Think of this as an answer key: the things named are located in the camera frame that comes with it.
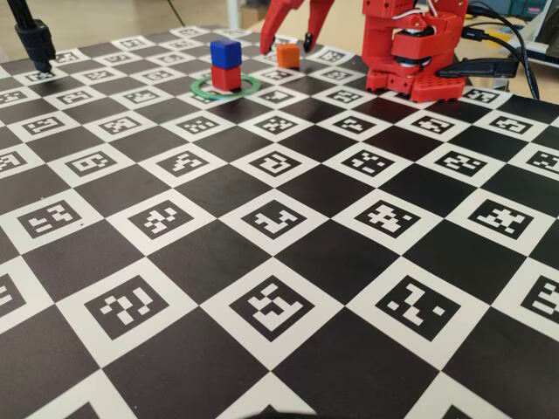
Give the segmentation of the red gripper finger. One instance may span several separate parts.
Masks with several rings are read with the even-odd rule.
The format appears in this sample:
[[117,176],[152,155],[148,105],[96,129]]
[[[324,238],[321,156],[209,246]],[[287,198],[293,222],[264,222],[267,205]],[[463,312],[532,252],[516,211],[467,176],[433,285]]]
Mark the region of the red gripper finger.
[[303,41],[303,49],[306,53],[313,50],[332,5],[333,0],[310,1],[307,32]]
[[267,55],[273,46],[275,35],[291,10],[297,10],[302,0],[272,0],[260,32],[260,53]]

